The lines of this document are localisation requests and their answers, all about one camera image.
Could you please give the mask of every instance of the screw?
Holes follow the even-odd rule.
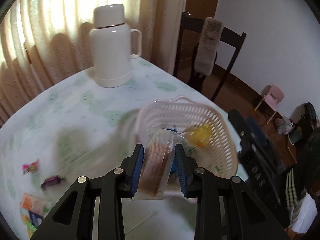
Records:
[[[196,173],[203,174],[204,173],[204,168],[202,168],[202,167],[196,168]]]
[[[121,174],[123,172],[123,169],[121,169],[121,168],[115,168],[114,170],[113,170],[113,173],[114,174]]]
[[[241,179],[240,179],[238,176],[232,177],[231,180],[232,180],[234,183],[240,183],[240,182],[241,182]]]
[[[79,183],[84,183],[86,181],[87,181],[87,178],[85,176],[81,176],[81,177],[78,178],[78,182]]]

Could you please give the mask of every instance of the plastic bag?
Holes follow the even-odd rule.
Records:
[[[174,160],[175,145],[181,143],[183,139],[174,131],[150,128],[138,192],[152,197],[163,196]]]
[[[277,133],[284,135],[288,135],[295,127],[294,123],[286,116],[283,116],[282,119],[276,118],[275,126]]]
[[[192,145],[200,148],[205,148],[209,145],[210,137],[212,136],[211,126],[207,123],[204,123],[193,131],[185,132],[183,136]]]

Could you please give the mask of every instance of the small pink chair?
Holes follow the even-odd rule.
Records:
[[[272,110],[275,111],[273,115],[270,117],[270,119],[268,120],[267,123],[269,123],[271,119],[275,116],[277,112],[277,106],[282,101],[283,98],[284,98],[284,93],[282,92],[282,90],[278,88],[276,85],[272,85],[271,88],[269,89],[268,94],[266,94],[261,99],[261,101],[259,102],[259,104],[254,110],[256,111],[258,107],[261,105],[261,103],[265,101],[272,108]]]

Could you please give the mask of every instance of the plastic basket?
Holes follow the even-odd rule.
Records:
[[[237,152],[223,117],[208,105],[196,103],[183,96],[145,105],[137,117],[136,142],[147,145],[149,127],[171,129],[181,134],[203,123],[211,126],[210,145],[193,157],[199,167],[206,168],[216,176],[229,179],[237,172]]]

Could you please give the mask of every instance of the wooden door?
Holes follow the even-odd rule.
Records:
[[[186,11],[192,18],[214,17],[218,0],[187,0]],[[192,51],[199,41],[200,34],[185,30],[182,38],[178,71],[191,67]]]

